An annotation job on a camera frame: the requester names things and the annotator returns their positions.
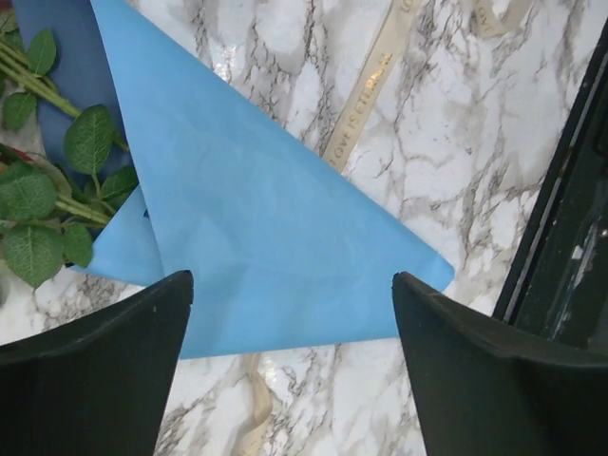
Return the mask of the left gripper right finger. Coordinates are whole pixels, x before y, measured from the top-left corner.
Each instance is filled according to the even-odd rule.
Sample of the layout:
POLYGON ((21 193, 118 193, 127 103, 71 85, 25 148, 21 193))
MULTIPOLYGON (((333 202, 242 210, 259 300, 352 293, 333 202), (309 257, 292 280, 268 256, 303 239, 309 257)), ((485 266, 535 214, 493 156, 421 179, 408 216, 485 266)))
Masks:
POLYGON ((606 355, 520 331, 408 273, 392 300, 427 454, 606 454, 606 355))

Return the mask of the cream ribbon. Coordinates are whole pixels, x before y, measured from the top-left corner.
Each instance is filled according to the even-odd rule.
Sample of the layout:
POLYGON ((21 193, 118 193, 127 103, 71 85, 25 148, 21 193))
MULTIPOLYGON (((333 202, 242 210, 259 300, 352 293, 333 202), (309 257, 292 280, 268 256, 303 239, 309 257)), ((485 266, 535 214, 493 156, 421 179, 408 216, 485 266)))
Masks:
MULTIPOLYGON (((476 33, 484 39, 505 35, 516 29, 532 3, 509 1, 501 16, 496 14, 493 5, 492 1, 473 2, 476 33)), ((322 159, 338 173, 344 170, 384 84, 407 49, 420 6, 421 3, 415 0, 393 0, 390 3, 322 153, 322 159)), ((260 356, 258 352, 243 357, 247 365, 247 377, 252 386, 254 426, 235 442, 236 455, 258 455, 271 422, 273 401, 270 389, 258 371, 260 356)))

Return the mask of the blue wrapping paper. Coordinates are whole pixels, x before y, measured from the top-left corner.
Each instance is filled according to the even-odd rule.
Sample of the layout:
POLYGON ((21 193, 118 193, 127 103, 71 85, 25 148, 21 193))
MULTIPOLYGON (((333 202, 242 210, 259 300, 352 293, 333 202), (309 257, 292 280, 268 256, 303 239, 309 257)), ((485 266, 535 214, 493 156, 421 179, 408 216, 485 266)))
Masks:
POLYGON ((139 186, 88 271, 194 278, 184 359, 398 334, 391 282, 436 290, 450 264, 124 1, 18 1, 51 29, 58 86, 123 120, 139 186))

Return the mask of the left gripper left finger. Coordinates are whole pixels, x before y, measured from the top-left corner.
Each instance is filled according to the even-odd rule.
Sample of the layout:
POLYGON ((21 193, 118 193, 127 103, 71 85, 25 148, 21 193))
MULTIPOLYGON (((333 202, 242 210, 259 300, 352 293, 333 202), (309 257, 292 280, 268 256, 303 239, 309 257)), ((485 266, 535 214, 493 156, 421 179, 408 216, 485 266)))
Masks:
POLYGON ((2 346, 2 454, 153 454, 192 302, 179 271, 2 346))

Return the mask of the pink flower stem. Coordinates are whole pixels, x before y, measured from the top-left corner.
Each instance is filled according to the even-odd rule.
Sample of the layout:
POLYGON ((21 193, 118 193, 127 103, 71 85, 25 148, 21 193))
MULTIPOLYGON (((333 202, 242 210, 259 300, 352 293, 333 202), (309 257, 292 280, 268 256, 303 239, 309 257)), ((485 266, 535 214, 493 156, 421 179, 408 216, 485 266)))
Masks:
POLYGON ((81 109, 61 94, 49 76, 57 61, 49 28, 25 46, 13 8, 1 10, 1 83, 16 86, 1 94, 1 125, 21 130, 41 101, 70 118, 61 136, 66 168, 40 154, 1 147, 1 260, 32 289, 64 266, 87 267, 94 233, 106 227, 139 182, 131 165, 101 176, 112 147, 129 147, 107 106, 81 109))

